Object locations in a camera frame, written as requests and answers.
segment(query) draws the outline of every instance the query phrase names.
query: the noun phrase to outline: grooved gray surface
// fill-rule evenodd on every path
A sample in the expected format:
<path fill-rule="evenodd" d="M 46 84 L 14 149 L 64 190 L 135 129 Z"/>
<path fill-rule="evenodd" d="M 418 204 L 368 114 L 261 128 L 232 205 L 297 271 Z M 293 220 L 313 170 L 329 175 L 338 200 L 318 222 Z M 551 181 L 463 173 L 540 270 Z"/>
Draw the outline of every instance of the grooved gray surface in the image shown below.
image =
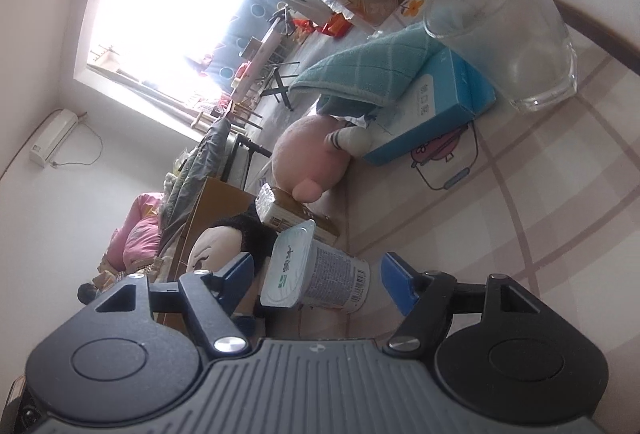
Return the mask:
<path fill-rule="evenodd" d="M 49 420 L 38 434 L 86 432 Z M 556 427 L 507 426 L 448 398 L 424 366 L 386 356 L 369 340 L 265 340 L 240 360 L 215 363 L 176 409 L 123 434 L 598 434 L 581 418 Z"/>

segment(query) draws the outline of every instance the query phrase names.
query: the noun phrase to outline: yogurt lid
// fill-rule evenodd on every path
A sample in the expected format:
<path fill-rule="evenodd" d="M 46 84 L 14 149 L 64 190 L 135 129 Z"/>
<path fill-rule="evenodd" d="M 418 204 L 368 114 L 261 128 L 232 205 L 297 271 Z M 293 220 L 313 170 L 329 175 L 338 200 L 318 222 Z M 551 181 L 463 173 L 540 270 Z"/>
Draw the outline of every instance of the yogurt lid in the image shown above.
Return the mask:
<path fill-rule="evenodd" d="M 264 306 L 291 308 L 298 302 L 315 229 L 314 220 L 308 220 L 276 239 L 260 294 Z"/>

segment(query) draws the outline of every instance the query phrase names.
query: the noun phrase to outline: gray cloth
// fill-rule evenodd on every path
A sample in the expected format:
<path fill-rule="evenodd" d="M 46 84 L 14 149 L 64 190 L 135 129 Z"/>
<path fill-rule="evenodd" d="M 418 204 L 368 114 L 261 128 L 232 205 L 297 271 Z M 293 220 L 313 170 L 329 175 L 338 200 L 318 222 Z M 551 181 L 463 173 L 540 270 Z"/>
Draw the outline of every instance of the gray cloth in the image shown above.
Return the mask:
<path fill-rule="evenodd" d="M 220 118 L 209 127 L 199 146 L 187 158 L 175 180 L 169 200 L 160 211 L 162 231 L 159 251 L 187 222 L 207 178 L 216 176 L 230 131 L 231 122 Z"/>

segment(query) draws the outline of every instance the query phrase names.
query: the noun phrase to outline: air conditioner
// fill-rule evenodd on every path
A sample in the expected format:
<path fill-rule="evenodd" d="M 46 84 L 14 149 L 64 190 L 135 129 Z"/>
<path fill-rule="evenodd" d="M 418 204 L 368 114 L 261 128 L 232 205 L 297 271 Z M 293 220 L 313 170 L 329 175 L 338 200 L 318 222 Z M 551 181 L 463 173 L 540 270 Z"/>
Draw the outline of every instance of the air conditioner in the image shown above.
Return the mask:
<path fill-rule="evenodd" d="M 31 146 L 29 151 L 31 161 L 44 168 L 77 124 L 78 117 L 74 112 L 68 109 L 61 110 Z"/>

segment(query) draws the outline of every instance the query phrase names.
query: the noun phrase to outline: pink plush toy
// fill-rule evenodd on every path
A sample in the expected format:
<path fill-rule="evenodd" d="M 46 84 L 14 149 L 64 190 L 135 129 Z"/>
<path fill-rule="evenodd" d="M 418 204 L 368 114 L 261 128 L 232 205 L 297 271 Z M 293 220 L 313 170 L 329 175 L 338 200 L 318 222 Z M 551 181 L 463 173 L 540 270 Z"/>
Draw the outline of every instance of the pink plush toy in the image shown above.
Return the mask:
<path fill-rule="evenodd" d="M 347 170 L 351 156 L 369 149 L 365 129 L 344 128 L 332 116 L 314 114 L 294 122 L 278 139 L 271 157 L 273 177 L 300 203 L 313 203 Z"/>

